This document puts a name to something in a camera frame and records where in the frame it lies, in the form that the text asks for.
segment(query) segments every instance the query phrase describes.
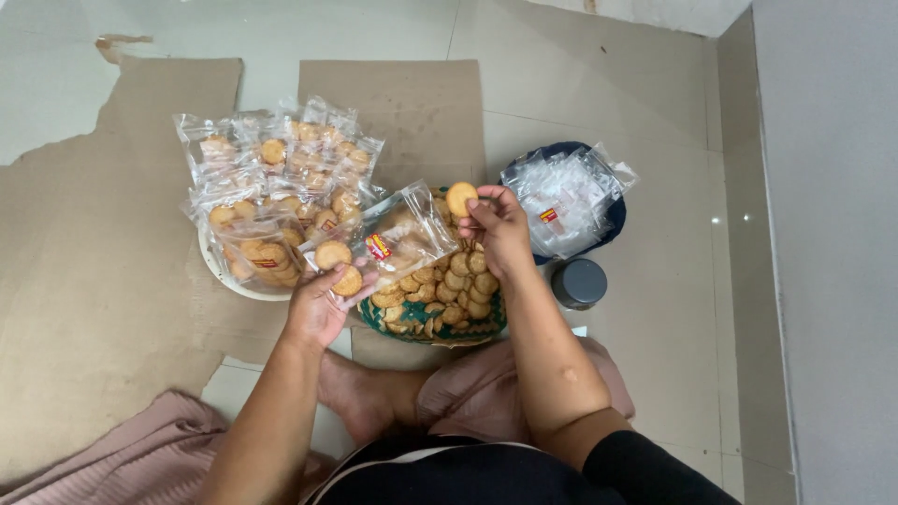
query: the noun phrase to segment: white wall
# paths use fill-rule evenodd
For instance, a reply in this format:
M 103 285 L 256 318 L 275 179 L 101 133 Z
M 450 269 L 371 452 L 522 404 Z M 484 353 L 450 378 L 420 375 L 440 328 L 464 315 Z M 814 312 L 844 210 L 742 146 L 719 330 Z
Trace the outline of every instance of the white wall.
M 898 2 L 754 26 L 802 502 L 898 503 Z
M 628 22 L 719 37 L 751 0 L 529 0 Z

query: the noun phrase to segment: person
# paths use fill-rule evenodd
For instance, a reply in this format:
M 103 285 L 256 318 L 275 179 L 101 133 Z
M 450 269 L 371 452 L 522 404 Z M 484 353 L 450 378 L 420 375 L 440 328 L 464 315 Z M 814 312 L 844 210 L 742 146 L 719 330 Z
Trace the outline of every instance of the person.
M 200 503 L 297 503 L 310 466 L 326 475 L 304 502 L 321 505 L 736 503 L 613 408 L 602 374 L 533 264 L 527 218 L 515 195 L 501 186 L 482 186 L 478 194 L 481 199 L 468 200 L 471 217 L 460 220 L 459 233 L 483 245 L 489 271 L 499 279 L 516 370 L 514 398 L 528 444 L 497 440 L 511 426 L 510 402 L 479 402 L 476 425 L 464 412 L 456 415 L 471 407 L 462 398 L 443 412 L 453 421 L 448 430 L 434 431 L 427 425 L 440 420 L 418 404 L 432 371 L 367 370 L 327 351 L 346 317 L 328 294 L 342 274 L 338 266 L 317 277 L 307 273 L 297 287 L 284 331 L 225 436 Z M 440 395 L 458 400 L 466 393 L 447 387 Z M 333 469 L 310 451 L 319 399 L 364 445 Z M 395 421 L 430 431 L 379 438 Z

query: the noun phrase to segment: product label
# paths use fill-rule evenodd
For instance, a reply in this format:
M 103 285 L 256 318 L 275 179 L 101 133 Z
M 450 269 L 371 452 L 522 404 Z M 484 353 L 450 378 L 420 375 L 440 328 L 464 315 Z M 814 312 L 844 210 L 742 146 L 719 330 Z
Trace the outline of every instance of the product label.
M 558 216 L 559 215 L 555 213 L 555 209 L 550 208 L 549 210 L 546 210 L 545 212 L 540 214 L 540 219 L 542 219 L 543 223 L 551 223 L 555 219 L 558 219 Z
M 373 234 L 366 238 L 365 245 L 368 246 L 368 251 L 370 251 L 371 255 L 378 261 L 384 260 L 392 254 L 392 251 L 390 251 L 386 244 L 383 243 L 381 236 L 378 234 Z
M 252 264 L 256 265 L 261 269 L 275 269 L 277 268 L 277 261 L 274 260 L 253 260 Z

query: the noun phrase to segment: navy blue container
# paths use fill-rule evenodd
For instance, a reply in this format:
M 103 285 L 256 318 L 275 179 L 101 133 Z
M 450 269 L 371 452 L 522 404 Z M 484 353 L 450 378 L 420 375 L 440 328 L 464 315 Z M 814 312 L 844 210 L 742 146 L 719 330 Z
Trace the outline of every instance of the navy blue container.
M 542 151 L 542 156 L 545 158 L 550 158 L 558 153 L 564 153 L 566 155 L 571 155 L 574 151 L 577 151 L 580 147 L 583 147 L 587 151 L 592 149 L 590 146 L 587 146 L 583 142 L 556 142 L 551 146 L 540 147 L 539 149 L 534 149 L 533 151 L 527 153 L 527 157 L 533 156 L 536 154 L 537 150 Z M 511 162 L 508 164 L 509 167 L 514 165 L 515 162 Z M 612 240 L 614 240 L 617 235 L 621 234 L 621 230 L 623 230 L 623 224 L 627 221 L 627 205 L 623 202 L 623 197 L 617 199 L 608 210 L 605 212 L 605 217 L 608 218 L 609 221 L 614 224 L 614 228 L 605 232 L 605 235 L 602 236 L 602 240 L 590 247 L 589 249 L 584 249 L 581 252 L 575 254 L 578 256 L 580 254 L 589 253 L 596 247 L 602 247 L 605 244 L 609 244 Z M 533 255 L 533 261 L 536 262 L 537 265 L 544 265 L 549 262 L 551 258 L 546 258 L 545 256 L 540 256 L 539 254 Z

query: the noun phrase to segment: right hand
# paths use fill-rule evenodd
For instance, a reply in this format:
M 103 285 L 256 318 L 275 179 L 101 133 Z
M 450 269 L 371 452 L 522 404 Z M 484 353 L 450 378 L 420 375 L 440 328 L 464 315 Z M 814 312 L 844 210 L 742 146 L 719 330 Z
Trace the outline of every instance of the right hand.
M 483 244 L 487 267 L 500 281 L 515 270 L 533 266 L 527 215 L 515 194 L 505 186 L 480 186 L 489 199 L 469 199 L 471 217 L 459 220 L 459 235 Z

